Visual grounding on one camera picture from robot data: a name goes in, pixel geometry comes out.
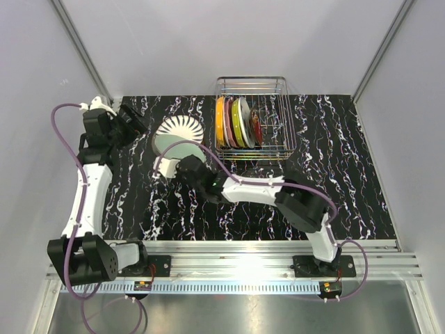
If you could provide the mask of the red floral plate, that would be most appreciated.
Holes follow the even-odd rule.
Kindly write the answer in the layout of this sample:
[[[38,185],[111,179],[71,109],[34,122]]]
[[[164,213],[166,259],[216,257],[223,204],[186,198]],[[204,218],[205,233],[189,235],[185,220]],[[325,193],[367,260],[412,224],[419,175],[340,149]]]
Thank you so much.
[[[261,132],[261,125],[259,121],[259,111],[258,108],[252,107],[250,109],[251,121],[252,121],[252,129],[255,136],[255,141],[257,145],[261,146],[263,143],[263,136]]]

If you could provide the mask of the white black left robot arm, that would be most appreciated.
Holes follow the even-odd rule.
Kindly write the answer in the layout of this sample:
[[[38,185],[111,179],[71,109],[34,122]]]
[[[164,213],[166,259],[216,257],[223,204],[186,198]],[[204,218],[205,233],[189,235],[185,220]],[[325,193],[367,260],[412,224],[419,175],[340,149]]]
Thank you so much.
[[[119,272],[143,276],[149,258],[141,241],[110,245],[103,239],[102,221],[108,187],[118,164],[118,152],[145,131],[129,107],[126,121],[100,97],[78,106],[84,132],[79,151],[68,152],[77,167],[72,211],[60,238],[47,245],[47,254],[68,287],[110,282]]]

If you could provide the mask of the pink polka dot plate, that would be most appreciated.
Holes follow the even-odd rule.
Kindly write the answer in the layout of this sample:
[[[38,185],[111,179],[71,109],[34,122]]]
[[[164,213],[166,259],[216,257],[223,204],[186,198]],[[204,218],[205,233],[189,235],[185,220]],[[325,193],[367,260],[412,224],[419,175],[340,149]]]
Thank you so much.
[[[234,132],[232,129],[232,103],[233,100],[230,97],[225,97],[224,104],[224,117],[225,117],[225,129],[227,132],[227,141],[232,148],[237,148],[238,144],[234,138]]]

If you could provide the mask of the lime green polka dot plate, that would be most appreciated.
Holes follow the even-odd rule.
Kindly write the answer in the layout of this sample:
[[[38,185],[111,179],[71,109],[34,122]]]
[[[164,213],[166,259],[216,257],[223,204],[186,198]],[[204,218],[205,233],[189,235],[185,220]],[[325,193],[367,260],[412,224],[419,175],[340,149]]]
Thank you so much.
[[[244,99],[245,99],[244,97],[239,97],[239,98],[235,99],[233,104],[232,104],[232,109],[231,109],[233,133],[234,133],[234,136],[235,136],[235,141],[236,141],[237,146],[239,148],[246,148],[247,147],[247,144],[246,144],[245,139],[243,137],[243,131],[241,129],[242,117],[239,114],[240,107],[241,107],[241,102]]]

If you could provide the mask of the white blue striped plate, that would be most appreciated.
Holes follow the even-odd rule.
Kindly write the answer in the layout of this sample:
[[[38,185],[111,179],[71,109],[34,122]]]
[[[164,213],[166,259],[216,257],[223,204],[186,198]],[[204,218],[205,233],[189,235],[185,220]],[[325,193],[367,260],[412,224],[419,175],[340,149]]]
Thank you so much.
[[[202,124],[193,117],[183,115],[166,118],[156,130],[156,135],[161,134],[171,134],[198,143],[204,140]]]

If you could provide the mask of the mint green floral plate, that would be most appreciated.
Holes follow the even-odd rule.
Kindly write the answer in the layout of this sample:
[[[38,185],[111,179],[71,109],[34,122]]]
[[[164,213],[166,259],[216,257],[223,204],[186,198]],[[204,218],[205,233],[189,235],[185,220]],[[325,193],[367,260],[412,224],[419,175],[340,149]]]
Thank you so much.
[[[193,155],[202,162],[206,161],[205,154],[198,142],[171,134],[161,134],[155,136],[155,144],[159,151],[158,155],[167,159],[181,160]]]

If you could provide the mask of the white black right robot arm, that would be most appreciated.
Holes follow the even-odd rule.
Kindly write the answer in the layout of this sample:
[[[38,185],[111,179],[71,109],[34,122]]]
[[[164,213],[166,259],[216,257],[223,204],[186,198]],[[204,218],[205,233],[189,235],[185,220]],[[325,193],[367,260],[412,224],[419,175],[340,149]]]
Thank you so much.
[[[313,189],[295,173],[266,178],[241,177],[213,172],[199,158],[190,155],[176,167],[177,176],[199,191],[209,202],[253,202],[275,207],[291,227],[306,234],[313,258],[294,268],[307,276],[336,276],[340,270],[341,247],[329,229],[337,210],[323,193]]]

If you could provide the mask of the white watermelon pattern plate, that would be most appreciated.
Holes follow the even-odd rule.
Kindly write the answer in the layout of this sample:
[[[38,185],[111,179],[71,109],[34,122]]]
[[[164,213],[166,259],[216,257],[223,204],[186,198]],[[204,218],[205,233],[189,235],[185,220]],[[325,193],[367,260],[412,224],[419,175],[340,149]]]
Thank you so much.
[[[251,113],[250,107],[246,98],[239,98],[239,114],[241,117],[243,138],[248,148],[253,149],[255,147],[255,137],[251,129]]]

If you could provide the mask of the yellow polka dot plate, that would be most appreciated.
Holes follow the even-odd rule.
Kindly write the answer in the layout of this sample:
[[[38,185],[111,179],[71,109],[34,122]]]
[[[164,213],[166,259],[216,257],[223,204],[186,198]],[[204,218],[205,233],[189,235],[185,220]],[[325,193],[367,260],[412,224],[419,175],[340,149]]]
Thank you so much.
[[[215,118],[216,142],[219,146],[225,146],[223,121],[224,121],[224,97],[219,97],[216,100],[216,118]]]

